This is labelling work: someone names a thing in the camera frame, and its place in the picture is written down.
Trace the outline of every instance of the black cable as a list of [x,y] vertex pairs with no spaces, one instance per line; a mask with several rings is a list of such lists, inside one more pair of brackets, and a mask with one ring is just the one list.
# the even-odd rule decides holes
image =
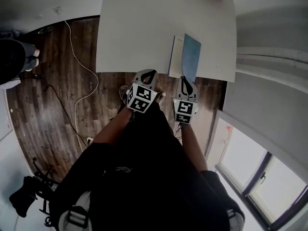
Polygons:
[[61,99],[59,98],[59,96],[58,96],[57,91],[55,90],[55,88],[54,88],[52,85],[50,85],[50,84],[48,83],[48,81],[47,81],[45,78],[43,78],[42,76],[37,75],[37,74],[32,74],[32,77],[21,78],[20,80],[22,80],[22,79],[37,79],[37,80],[44,80],[44,81],[46,82],[46,84],[47,84],[47,86],[45,86],[45,88],[44,88],[44,90],[43,90],[44,92],[46,92],[46,91],[48,90],[49,87],[52,88],[52,90],[53,90],[54,93],[56,94],[58,100],[60,101],[60,104],[61,104],[61,106],[62,106],[62,108],[63,108],[63,110],[64,110],[64,112],[65,112],[65,114],[66,114],[66,116],[67,116],[68,122],[69,122],[69,124],[71,125],[72,129],[73,129],[74,132],[81,138],[81,140],[82,140],[82,142],[85,144],[85,146],[88,147],[87,144],[83,141],[82,137],[77,133],[76,129],[74,128],[74,126],[73,126],[73,124],[72,124],[72,122],[71,122],[71,120],[70,120],[70,117],[69,117],[69,115],[68,115],[68,113],[67,113],[67,111],[66,111],[66,109],[65,109],[65,107],[64,107],[64,105],[63,105],[63,103],[62,103],[62,101],[61,101]]
[[49,84],[48,84],[48,85],[44,88],[44,91],[47,91],[49,87],[52,88],[52,90],[53,90],[54,93],[56,94],[58,100],[60,101],[60,104],[61,104],[61,106],[62,106],[62,108],[63,108],[63,110],[64,110],[64,112],[65,112],[65,114],[66,114],[66,116],[67,116],[68,122],[69,122],[69,124],[71,125],[72,129],[73,129],[74,132],[81,138],[81,140],[82,140],[82,142],[85,144],[85,146],[87,146],[87,144],[83,141],[82,137],[77,133],[76,129],[74,128],[73,124],[71,123],[70,117],[69,117],[69,115],[68,115],[68,113],[67,113],[67,111],[66,111],[66,109],[65,109],[65,107],[64,107],[64,105],[63,105],[63,103],[62,103],[62,101],[61,101],[61,99],[59,98],[59,96],[58,96],[56,90],[54,89],[54,87],[53,87],[52,85],[49,85]]
[[178,132],[181,130],[181,128],[182,128],[182,125],[181,125],[181,123],[179,123],[179,126],[178,126],[178,130],[175,132],[175,135],[174,135],[174,137],[176,137],[176,135],[178,134]]

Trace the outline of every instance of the black chair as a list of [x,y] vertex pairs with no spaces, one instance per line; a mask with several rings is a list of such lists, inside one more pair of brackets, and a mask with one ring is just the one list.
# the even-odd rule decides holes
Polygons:
[[31,204],[37,199],[36,195],[44,199],[43,209],[39,209],[46,214],[44,225],[51,227],[50,214],[47,212],[47,201],[50,201],[53,196],[53,188],[59,185],[58,182],[48,178],[52,171],[52,166],[49,167],[46,174],[43,174],[40,168],[36,165],[36,158],[33,158],[33,165],[36,168],[35,176],[26,176],[23,186],[10,196],[10,202],[16,209],[16,212],[21,217],[26,217],[26,213]]

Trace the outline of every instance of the cable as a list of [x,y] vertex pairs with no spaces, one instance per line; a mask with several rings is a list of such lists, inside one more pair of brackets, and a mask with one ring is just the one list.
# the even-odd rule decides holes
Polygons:
[[179,123],[178,130],[175,132],[174,137],[176,137],[176,135],[179,133],[179,131],[181,130],[181,128],[182,128],[182,125],[181,125],[181,123]]
[[[71,47],[72,47],[73,56],[76,58],[77,62],[78,62],[83,68],[87,69],[89,72],[91,72],[91,73],[97,78],[97,85],[96,85],[94,91],[91,92],[89,95],[84,96],[84,97],[78,99],[77,102],[75,103],[75,112],[74,112],[74,115],[75,115],[75,126],[76,126],[76,134],[78,134],[78,127],[77,127],[77,121],[76,121],[76,106],[77,106],[77,103],[78,103],[79,101],[81,101],[81,100],[83,100],[83,99],[85,99],[85,98],[91,96],[91,95],[96,91],[96,89],[98,88],[98,85],[99,85],[100,81],[99,81],[97,75],[96,75],[93,71],[91,71],[90,69],[88,69],[87,67],[85,67],[85,66],[78,60],[78,58],[75,56],[74,48],[73,48],[73,43],[72,43],[72,39],[71,39],[71,27],[70,27],[69,24],[66,22],[66,20],[64,20],[64,22],[67,24],[68,29],[69,29],[69,41],[71,42]],[[81,143],[80,143],[80,140],[79,140],[79,136],[78,136],[78,135],[77,135],[77,139],[78,139],[80,148],[81,148],[81,150],[82,150],[82,152],[83,152],[83,149],[82,149],[82,146],[81,146]]]
[[73,126],[73,124],[72,124],[72,122],[71,122],[71,120],[70,120],[70,117],[69,117],[69,115],[68,115],[68,113],[67,113],[67,111],[66,111],[66,109],[65,109],[65,107],[64,107],[64,105],[63,105],[63,103],[62,103],[62,101],[61,101],[61,99],[59,98],[59,96],[58,96],[57,91],[55,90],[55,88],[54,88],[52,85],[50,85],[50,84],[48,83],[48,81],[47,81],[45,78],[43,78],[41,75],[38,75],[38,74],[32,74],[31,77],[20,78],[20,80],[24,80],[24,79],[44,80],[44,81],[46,82],[46,84],[47,84],[47,85],[45,86],[44,90],[43,90],[44,92],[47,91],[49,87],[52,88],[52,90],[53,90],[54,93],[56,94],[56,96],[57,96],[57,98],[58,98],[58,100],[59,100],[59,102],[60,102],[60,104],[61,104],[61,106],[62,106],[62,108],[63,108],[63,110],[64,110],[64,112],[65,112],[65,114],[66,114],[66,116],[67,116],[68,122],[69,122],[69,124],[71,125],[72,129],[73,129],[74,132],[77,134],[77,137],[79,136],[79,137],[81,138],[82,142],[85,144],[85,146],[87,146],[87,144],[84,142],[84,140],[82,139],[82,137],[81,137],[81,136],[77,133],[77,131],[75,130],[75,128],[74,128],[74,126]]
[[62,101],[61,101],[61,99],[59,98],[59,96],[58,96],[56,90],[54,89],[54,87],[53,87],[52,85],[49,85],[48,82],[47,82],[47,86],[45,86],[44,91],[47,91],[49,87],[52,88],[52,90],[53,90],[54,93],[56,94],[58,100],[60,101],[60,104],[61,104],[61,106],[62,106],[62,108],[63,108],[63,110],[64,110],[64,112],[65,112],[65,114],[66,114],[66,116],[67,116],[67,118],[68,118],[68,122],[69,122],[69,124],[71,125],[72,129],[74,130],[74,132],[77,134],[77,137],[78,137],[78,138],[80,137],[81,140],[82,140],[82,142],[85,144],[85,146],[87,146],[87,144],[84,142],[84,140],[82,139],[82,137],[78,134],[78,132],[75,130],[73,124],[71,123],[70,117],[69,117],[69,115],[68,115],[68,113],[67,113],[67,111],[66,111],[66,109],[65,109],[65,107],[64,107],[64,105],[63,105],[63,103],[62,103]]

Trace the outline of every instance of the window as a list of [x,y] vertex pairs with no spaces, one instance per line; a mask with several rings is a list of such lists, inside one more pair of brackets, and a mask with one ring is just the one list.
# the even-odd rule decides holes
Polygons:
[[264,229],[277,230],[307,202],[307,185],[285,164],[232,127],[219,173]]
[[247,207],[243,204],[241,199],[236,195],[235,191],[232,190],[230,185],[224,180],[224,178],[219,174],[219,178],[225,189],[227,190],[228,195],[238,203],[241,210],[243,211],[245,215],[245,225],[243,231],[263,231],[261,226],[258,224],[258,222],[255,220],[253,215],[250,213],[250,211],[247,209]]

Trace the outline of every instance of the white cable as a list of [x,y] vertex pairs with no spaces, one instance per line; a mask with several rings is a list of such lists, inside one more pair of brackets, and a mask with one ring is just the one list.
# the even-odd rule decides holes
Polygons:
[[[87,69],[88,71],[90,71],[90,72],[91,72],[92,74],[94,74],[94,76],[97,78],[97,85],[96,85],[94,91],[91,92],[89,95],[84,96],[84,97],[78,99],[78,101],[75,103],[75,113],[74,113],[74,114],[75,114],[75,126],[76,126],[76,132],[78,133],[78,127],[77,127],[77,121],[76,121],[76,107],[77,107],[77,103],[78,103],[79,101],[83,100],[84,98],[87,98],[87,97],[91,96],[91,95],[96,91],[96,89],[98,88],[98,85],[99,85],[100,81],[99,81],[97,75],[96,75],[93,71],[91,71],[90,69],[88,69],[87,67],[85,67],[85,66],[78,60],[78,58],[75,56],[74,48],[73,48],[73,44],[72,44],[72,39],[71,39],[71,27],[69,26],[69,24],[68,24],[66,21],[64,21],[64,22],[67,24],[68,29],[69,29],[69,41],[71,42],[71,47],[72,47],[72,52],[73,52],[74,57],[76,58],[77,62],[78,62],[82,67],[84,67],[85,69]],[[82,149],[82,146],[81,146],[81,143],[80,143],[80,140],[79,140],[79,136],[78,136],[78,135],[77,135],[77,139],[78,139],[80,148],[81,148],[81,150],[82,150],[82,152],[83,152],[83,149]]]

